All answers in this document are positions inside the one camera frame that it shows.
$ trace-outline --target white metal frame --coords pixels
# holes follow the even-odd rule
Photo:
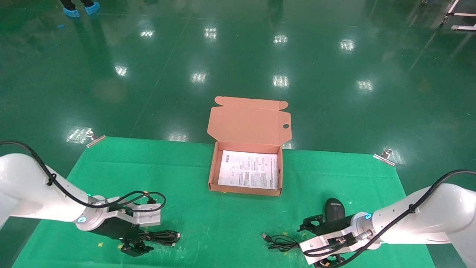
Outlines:
[[[474,13],[458,13],[454,12],[456,5],[458,4],[459,0],[455,0],[451,7],[449,8],[448,12],[446,12],[445,16],[441,20],[441,25],[444,25],[447,21],[449,16],[461,16],[461,17],[476,17]],[[476,31],[476,24],[473,26],[465,26],[465,25],[453,25],[451,26],[452,30],[466,30],[466,31]]]

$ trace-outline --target robotic arm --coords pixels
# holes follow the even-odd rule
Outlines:
[[[474,171],[464,173],[476,174]],[[328,222],[323,221],[322,215],[305,219],[299,231],[308,230],[317,235],[299,244],[307,263],[316,267],[340,267],[358,254],[347,261],[339,254],[353,251],[360,254],[365,249],[377,249],[382,243],[452,243],[465,264],[476,267],[476,193],[443,184],[443,181],[373,214],[359,212],[332,221],[327,219]],[[338,200],[331,204],[338,209],[342,206],[343,210]],[[337,257],[337,261],[330,261],[329,256]]]
[[[160,225],[160,209],[165,204],[165,198],[161,205],[149,196],[152,193],[141,191],[121,198],[90,196],[50,167],[44,164],[42,166],[39,161],[41,160],[23,154],[0,157],[0,226],[10,216],[73,222],[82,231],[120,240],[124,243],[121,251],[133,257],[154,249],[146,246],[144,241],[174,246],[180,239],[180,234],[174,231],[146,232],[140,229]],[[50,175],[53,175],[54,185],[43,168],[47,168]],[[132,194],[141,195],[130,201],[125,200]],[[133,203],[143,197],[148,198],[146,205]]]

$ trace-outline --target usb connector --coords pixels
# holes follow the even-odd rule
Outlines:
[[[267,235],[267,234],[265,234],[265,233],[263,233],[263,234],[261,235],[261,237],[262,237],[266,242],[268,242],[268,243],[271,243],[271,242],[273,241],[273,239],[272,239],[269,235]]]

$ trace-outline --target box flap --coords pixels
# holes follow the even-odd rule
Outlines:
[[[281,145],[292,138],[287,102],[216,97],[208,134],[219,142]]]

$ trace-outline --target green cloth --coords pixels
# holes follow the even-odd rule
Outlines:
[[[347,215],[405,197],[395,168],[371,155],[296,150],[284,151],[281,197],[212,192],[207,185],[212,154],[212,144],[114,137],[86,149],[68,177],[72,183],[106,197],[132,190],[163,193],[162,225],[149,230],[176,230],[182,239],[175,247],[152,243],[155,250],[133,258],[120,252],[117,240],[43,220],[14,268],[312,267],[299,249],[268,250],[261,233],[313,237],[296,230],[304,218],[322,214],[330,197],[344,203]],[[424,245],[385,244],[347,267],[434,265]]]

